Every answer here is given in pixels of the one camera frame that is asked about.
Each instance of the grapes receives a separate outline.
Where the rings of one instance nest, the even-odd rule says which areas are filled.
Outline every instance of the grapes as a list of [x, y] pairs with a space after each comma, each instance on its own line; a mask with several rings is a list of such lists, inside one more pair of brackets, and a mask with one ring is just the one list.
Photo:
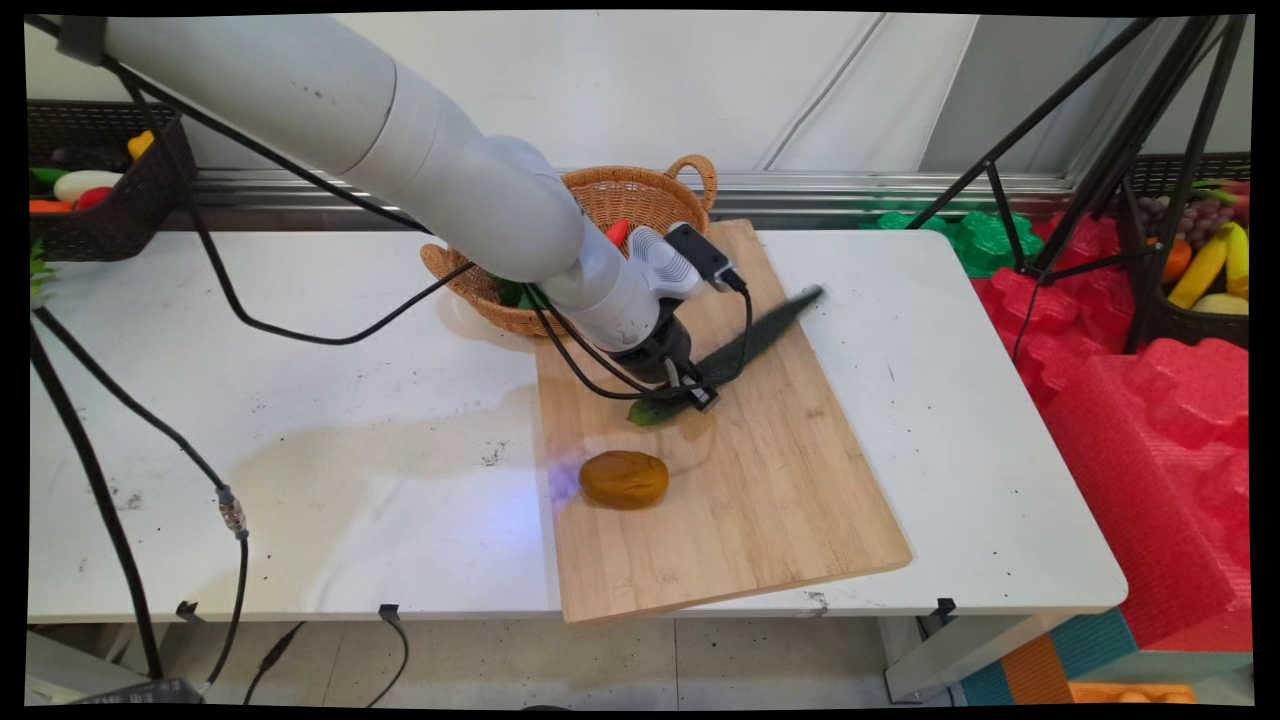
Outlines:
[[[1139, 197], [1135, 220], [1147, 237], [1158, 236], [1165, 224], [1165, 215], [1169, 213], [1169, 196]], [[1208, 197], [1188, 202], [1178, 218], [1178, 232], [1181, 233], [1193, 249], [1199, 250], [1222, 223], [1235, 219], [1234, 208], [1225, 208], [1217, 199]]]

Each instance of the wooden cutting board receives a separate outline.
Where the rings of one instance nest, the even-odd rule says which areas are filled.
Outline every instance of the wooden cutting board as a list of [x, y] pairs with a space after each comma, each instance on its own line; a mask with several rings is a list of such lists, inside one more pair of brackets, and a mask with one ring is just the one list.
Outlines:
[[[785, 300], [750, 222], [716, 223], [708, 237], [737, 264], [756, 318]], [[694, 357], [742, 331], [737, 293], [708, 290], [676, 314]], [[632, 392], [566, 342], [594, 383]], [[799, 324], [721, 388], [712, 410], [650, 428], [627, 421], [628, 401], [579, 383], [550, 341], [536, 343], [536, 357], [566, 621], [673, 610], [911, 560]], [[607, 450], [660, 457], [671, 470], [662, 502], [623, 511], [586, 500], [579, 468]]]

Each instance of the basket handle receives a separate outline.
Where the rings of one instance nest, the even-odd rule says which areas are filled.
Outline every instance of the basket handle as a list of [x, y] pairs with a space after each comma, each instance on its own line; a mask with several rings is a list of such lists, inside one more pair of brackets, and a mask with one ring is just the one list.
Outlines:
[[703, 210], [710, 213], [712, 206], [716, 205], [716, 188], [719, 183], [716, 179], [716, 167], [712, 161], [701, 155], [685, 155], [680, 160], [671, 164], [671, 169], [667, 170], [667, 177], [676, 179], [680, 170], [684, 168], [692, 168], [698, 170], [698, 174], [703, 178]]

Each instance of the tripod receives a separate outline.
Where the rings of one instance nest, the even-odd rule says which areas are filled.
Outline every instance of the tripod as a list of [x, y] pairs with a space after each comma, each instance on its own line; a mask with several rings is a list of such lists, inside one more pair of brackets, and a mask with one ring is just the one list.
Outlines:
[[[1204, 154], [1208, 132], [1213, 127], [1213, 118], [1217, 115], [1222, 92], [1226, 90], [1226, 81], [1231, 74], [1231, 64], [1239, 50], [1240, 37], [1244, 35], [1245, 19], [1247, 15], [1197, 15], [1187, 18], [1172, 45], [1165, 53], [1160, 65], [1147, 82], [1147, 86], [1142, 90], [1110, 140], [1107, 140], [1093, 167], [1089, 168], [1088, 173], [1080, 181], [1053, 234], [1044, 242], [1044, 247], [1039, 254], [1029, 263], [1023, 254], [1018, 232], [1014, 228], [1012, 213], [1009, 210], [1009, 199], [1005, 196], [1004, 186], [1000, 182], [1000, 173], [996, 170], [996, 160], [1093, 77], [1098, 69], [1124, 50], [1135, 37], [1142, 35], [1156, 18], [1138, 18], [1133, 20], [1129, 27], [1120, 32], [1106, 47], [1076, 70], [1075, 74], [1068, 78], [1061, 87], [1041, 102], [1009, 135], [984, 152], [937, 200], [918, 214], [906, 225], [908, 229], [923, 225], [979, 174], [986, 173], [987, 179], [991, 182], [991, 190], [996, 196], [996, 205], [998, 206], [1005, 232], [1009, 236], [1009, 245], [1014, 255], [1014, 270], [1036, 278], [1037, 290], [1065, 277], [1119, 263], [1125, 263], [1130, 273], [1142, 278], [1142, 282], [1134, 286], [1134, 315], [1129, 324], [1124, 345], [1125, 352], [1137, 351], [1144, 340], [1147, 320], [1151, 316], [1152, 305], [1160, 288], [1161, 270], [1174, 246], [1172, 241], [1178, 231], [1178, 219], [1181, 218], [1187, 197], [1190, 195], [1190, 184], [1194, 181], [1196, 169], [1199, 165], [1201, 156]], [[1213, 28], [1224, 20], [1225, 26], [1217, 35], [1213, 35]], [[1126, 190], [1126, 196], [1132, 195], [1132, 191], [1126, 188], [1125, 179], [1129, 167], [1142, 150], [1142, 145], [1147, 141], [1152, 128], [1156, 127], [1169, 104], [1187, 82], [1187, 78], [1199, 64], [1201, 59], [1212, 50], [1213, 44], [1219, 41], [1213, 69], [1210, 73], [1208, 86], [1201, 99], [1196, 122], [1192, 126], [1190, 137], [1187, 142], [1187, 152], [1183, 158], [1178, 182], [1170, 197], [1169, 210], [1161, 224], [1157, 242], [1133, 252], [1120, 252], [1110, 258], [1101, 258], [1091, 263], [1055, 272], [1053, 264], [1066, 249], [1080, 218], [1085, 213], [1093, 213], [1094, 218], [1101, 215], [1117, 188]], [[1028, 316], [1030, 316], [1030, 311], [1032, 307], [1028, 306]]]

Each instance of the wicker basket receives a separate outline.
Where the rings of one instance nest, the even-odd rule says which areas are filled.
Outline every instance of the wicker basket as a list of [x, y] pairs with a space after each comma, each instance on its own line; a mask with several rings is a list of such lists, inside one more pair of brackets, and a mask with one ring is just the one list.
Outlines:
[[[703, 197], [676, 179], [685, 167], [694, 168], [703, 178]], [[708, 211], [716, 204], [716, 168], [701, 155], [685, 155], [666, 173], [644, 168], [609, 165], [575, 170], [564, 176], [564, 184], [577, 199], [588, 217], [600, 231], [607, 231], [621, 218], [630, 220], [627, 232], [637, 225], [648, 225], [659, 233], [678, 222], [686, 222], [705, 234], [710, 227]], [[626, 242], [622, 254], [627, 254]], [[422, 263], [436, 278], [452, 273], [467, 259], [452, 247], [424, 245]], [[507, 307], [498, 302], [498, 288], [493, 278], [480, 268], [462, 273], [449, 288], [466, 300], [486, 320], [499, 328], [525, 334], [545, 336], [538, 314], [532, 310]], [[557, 334], [564, 334], [559, 324], [548, 318]]]
[[[132, 258], [147, 246], [156, 228], [196, 177], [196, 161], [180, 117], [151, 105], [178, 155], [179, 174], [156, 149], [138, 158], [97, 205], [74, 213], [32, 213], [31, 238], [44, 241], [46, 260], [104, 261]], [[146, 117], [132, 102], [72, 100], [27, 101], [27, 163], [51, 167], [63, 146], [110, 146], [124, 150], [131, 137], [147, 129]]]
[[[1133, 164], [1129, 182], [1133, 187], [1133, 199], [1126, 199], [1121, 190], [1116, 231], [1120, 236], [1120, 249], [1124, 252], [1138, 252], [1146, 246], [1144, 234], [1138, 228], [1135, 219], [1135, 201], [1138, 197], [1157, 197], [1167, 195], [1169, 186], [1178, 182], [1181, 172], [1183, 155], [1139, 155]], [[1249, 154], [1248, 152], [1206, 152], [1196, 169], [1197, 178], [1222, 178], [1222, 179], [1249, 179]], [[1147, 287], [1147, 273], [1158, 272], [1149, 264], [1142, 261], [1128, 263], [1129, 287], [1137, 296]], [[1140, 342], [1148, 342], [1160, 337], [1170, 337], [1187, 345], [1196, 345], [1199, 341], [1216, 337], [1245, 350], [1249, 348], [1249, 316], [1248, 315], [1220, 315], [1216, 313], [1197, 313], [1185, 310], [1169, 301], [1165, 290], [1157, 290], [1147, 323], [1142, 328]], [[1220, 274], [1208, 292], [1226, 292], [1226, 281]]]

